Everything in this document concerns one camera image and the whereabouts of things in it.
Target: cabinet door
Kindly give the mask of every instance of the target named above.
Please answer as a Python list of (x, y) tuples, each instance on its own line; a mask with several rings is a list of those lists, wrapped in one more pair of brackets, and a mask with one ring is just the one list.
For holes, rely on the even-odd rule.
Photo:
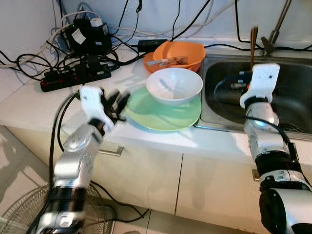
[(176, 215), (252, 231), (246, 198), (257, 200), (258, 197), (248, 194), (250, 177), (248, 156), (244, 164), (220, 160), (217, 153), (184, 154)]
[[(48, 164), (49, 133), (18, 128), (9, 130)], [(102, 148), (114, 151), (118, 146), (105, 142)], [(54, 162), (60, 155), (56, 142)], [(94, 162), (92, 179), (120, 202), (174, 214), (181, 161), (182, 154), (125, 146), (120, 157), (99, 154)]]

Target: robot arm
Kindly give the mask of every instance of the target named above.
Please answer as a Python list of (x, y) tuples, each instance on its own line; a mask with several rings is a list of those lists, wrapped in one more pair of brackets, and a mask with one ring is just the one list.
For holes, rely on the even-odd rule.
[(40, 218), (36, 234), (80, 233), (85, 221), (83, 206), (95, 156), (105, 132), (112, 130), (129, 98), (129, 95), (122, 97), (114, 110), (112, 105), (118, 93), (106, 100), (101, 89), (82, 86), (79, 94), (89, 121), (64, 144), (64, 152), (54, 167), (52, 195), (48, 198), (48, 206)]
[[(249, 90), (240, 99), (246, 116), (278, 124), (270, 105), (278, 72), (277, 64), (253, 67)], [(312, 188), (303, 176), (294, 144), (286, 144), (276, 129), (261, 121), (247, 119), (244, 129), (260, 174), (262, 224), (272, 234), (311, 234)]]

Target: power adapter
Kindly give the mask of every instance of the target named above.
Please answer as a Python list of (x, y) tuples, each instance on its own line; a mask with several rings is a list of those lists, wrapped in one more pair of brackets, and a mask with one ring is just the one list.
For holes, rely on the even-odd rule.
[(167, 39), (155, 39), (155, 40), (139, 40), (137, 44), (137, 50), (139, 52), (153, 52)]

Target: white countertop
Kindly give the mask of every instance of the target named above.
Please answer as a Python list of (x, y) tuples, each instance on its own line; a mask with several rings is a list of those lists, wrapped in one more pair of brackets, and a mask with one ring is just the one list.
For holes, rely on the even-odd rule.
[[(218, 54), (242, 54), (233, 50), (209, 50)], [(122, 52), (120, 60), (127, 60), (127, 50)], [(293, 54), (281, 53), (287, 57)], [(145, 70), (142, 60), (123, 66), (112, 72), (112, 77), (88, 83), (88, 85), (103, 87), (106, 93), (115, 89), (133, 91), (145, 84), (149, 73)], [(78, 86), (43, 93), (40, 83), (30, 80), (20, 87), (9, 98), (0, 103), (0, 125), (26, 130), (51, 132), (54, 115), (61, 102)], [(64, 117), (62, 131), (72, 133), (80, 124), (86, 122), (86, 117), (80, 103), (74, 100)], [(166, 151), (207, 154), (220, 152), (225, 160), (245, 161), (250, 158), (248, 138), (245, 134), (228, 133), (214, 130), (204, 130), (189, 127), (177, 132), (160, 132), (144, 128), (132, 121), (118, 123), (113, 132), (105, 136), (106, 141), (118, 144), (133, 144)], [(311, 141), (294, 140), (299, 155), (312, 152)]]

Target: sink basin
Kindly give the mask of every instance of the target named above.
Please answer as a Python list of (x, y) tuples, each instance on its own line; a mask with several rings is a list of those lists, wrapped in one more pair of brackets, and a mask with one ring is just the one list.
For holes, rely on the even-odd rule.
[[(271, 103), (279, 117), (279, 126), (290, 138), (312, 140), (312, 60), (255, 57), (255, 63), (280, 65)], [(215, 88), (225, 77), (248, 70), (249, 56), (211, 55), (205, 58), (199, 71), (204, 88), (201, 93), (202, 114), (196, 127), (244, 131), (244, 120), (231, 115), (231, 112), (245, 115), (245, 110), (239, 105), (243, 88), (232, 89), (230, 81), (219, 86), (216, 92)]]

